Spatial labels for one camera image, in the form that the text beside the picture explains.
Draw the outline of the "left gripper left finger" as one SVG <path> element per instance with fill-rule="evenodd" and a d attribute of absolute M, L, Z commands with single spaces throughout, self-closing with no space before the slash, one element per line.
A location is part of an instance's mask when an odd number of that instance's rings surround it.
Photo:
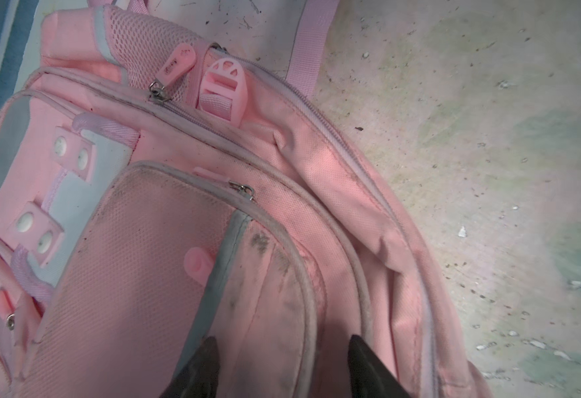
<path fill-rule="evenodd" d="M 192 358 L 177 371 L 160 398 L 214 398 L 217 396 L 220 355 L 217 340 L 206 338 Z"/>

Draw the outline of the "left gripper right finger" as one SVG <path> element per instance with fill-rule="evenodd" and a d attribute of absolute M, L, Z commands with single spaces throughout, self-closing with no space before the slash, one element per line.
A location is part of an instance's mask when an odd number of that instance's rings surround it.
<path fill-rule="evenodd" d="M 362 337 L 351 336 L 347 358 L 352 397 L 411 397 Z"/>

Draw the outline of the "pink student backpack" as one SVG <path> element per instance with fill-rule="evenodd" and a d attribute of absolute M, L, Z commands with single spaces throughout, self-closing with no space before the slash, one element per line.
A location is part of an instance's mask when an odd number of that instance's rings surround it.
<path fill-rule="evenodd" d="M 338 4 L 285 79 L 91 1 L 41 24 L 0 109 L 0 397 L 159 397 L 206 338 L 216 397 L 352 397 L 362 337 L 411 397 L 488 397 L 441 269 L 310 102 Z"/>

